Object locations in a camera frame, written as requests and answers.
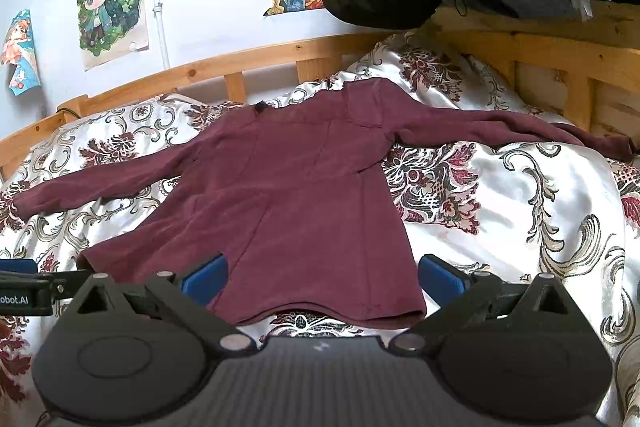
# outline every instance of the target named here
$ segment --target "blue pad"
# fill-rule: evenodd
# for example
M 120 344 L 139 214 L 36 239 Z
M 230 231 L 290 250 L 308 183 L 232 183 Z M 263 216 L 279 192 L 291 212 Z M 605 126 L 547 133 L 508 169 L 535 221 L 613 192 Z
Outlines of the blue pad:
M 463 275 L 462 272 L 444 261 L 438 261 L 429 255 L 422 256 L 418 263 L 418 283 L 443 308 L 462 295 L 466 286 L 464 280 L 456 275 L 456 272 Z
M 38 273 L 38 264 L 33 259 L 0 259 L 0 272 Z
M 182 281 L 182 293 L 201 306 L 209 304 L 226 284 L 228 263 L 224 255 L 192 273 Z

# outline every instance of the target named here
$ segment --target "white pipe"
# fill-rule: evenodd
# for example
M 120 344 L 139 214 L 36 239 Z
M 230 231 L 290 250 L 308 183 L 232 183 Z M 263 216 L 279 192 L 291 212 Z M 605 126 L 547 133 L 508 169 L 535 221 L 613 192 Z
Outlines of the white pipe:
M 162 3 L 160 0 L 154 0 L 154 17 L 156 18 L 156 27 L 158 28 L 158 40 L 160 42 L 160 54 L 162 55 L 162 66 L 168 70 L 169 52 L 166 48 L 166 38 L 164 36 L 164 23 L 162 22 Z

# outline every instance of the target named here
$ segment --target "maroon shirt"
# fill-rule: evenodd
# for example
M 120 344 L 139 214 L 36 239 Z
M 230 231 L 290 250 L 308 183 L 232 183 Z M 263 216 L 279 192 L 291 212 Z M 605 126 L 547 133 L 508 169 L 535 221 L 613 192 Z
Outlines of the maroon shirt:
M 117 282 L 188 271 L 215 251 L 228 282 L 208 306 L 230 323 L 310 309 L 366 327 L 425 314 L 417 271 L 380 161 L 398 141 L 436 147 L 557 141 L 629 160 L 630 141 L 508 111 L 433 108 L 389 80 L 348 82 L 284 108 L 231 110 L 190 142 L 73 172 L 15 197 L 22 219 L 133 196 L 181 174 L 132 232 L 83 251 Z

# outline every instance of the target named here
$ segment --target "metal screw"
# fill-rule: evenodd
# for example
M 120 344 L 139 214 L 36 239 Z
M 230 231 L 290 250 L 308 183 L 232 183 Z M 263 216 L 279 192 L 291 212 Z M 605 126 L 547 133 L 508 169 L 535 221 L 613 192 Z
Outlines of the metal screw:
M 228 351 L 242 351 L 251 346 L 251 339 L 246 335 L 232 333 L 220 339 L 220 347 Z
M 403 333 L 394 339 L 394 344 L 404 351 L 418 351 L 425 346 L 424 338 L 415 333 Z

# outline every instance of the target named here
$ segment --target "white bedding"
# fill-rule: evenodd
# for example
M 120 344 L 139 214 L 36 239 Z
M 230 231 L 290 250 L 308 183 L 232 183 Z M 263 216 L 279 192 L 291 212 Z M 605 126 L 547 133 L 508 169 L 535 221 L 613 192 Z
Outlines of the white bedding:
M 320 89 L 340 89 L 344 82 L 371 76 L 392 79 L 426 105 L 509 109 L 565 121 L 522 103 L 479 61 L 467 62 L 412 33 L 387 39 L 347 71 L 303 84 L 270 103 L 298 103 Z M 60 128 L 34 147 L 2 186 L 0 259 L 32 258 L 42 271 L 74 269 L 79 251 L 134 229 L 177 179 L 158 182 L 135 198 L 33 217 L 26 227 L 15 217 L 12 195 L 66 172 L 186 142 L 232 105 L 203 105 L 171 94 Z M 470 142 L 438 149 L 396 146 L 383 167 L 416 261 L 433 253 L 466 271 L 487 269 L 511 282 L 529 281 L 540 271 L 562 278 L 615 364 L 615 382 L 599 418 L 611 426 L 640 425 L 640 170 L 565 144 L 493 150 Z M 436 304 L 425 299 L 428 313 L 436 311 Z M 56 315 L 63 309 L 59 306 Z M 43 408 L 29 369 L 55 320 L 0 317 L 0 425 L 38 422 Z M 388 340 L 397 333 L 303 311 L 243 329 L 259 342 L 267 335 L 380 334 Z

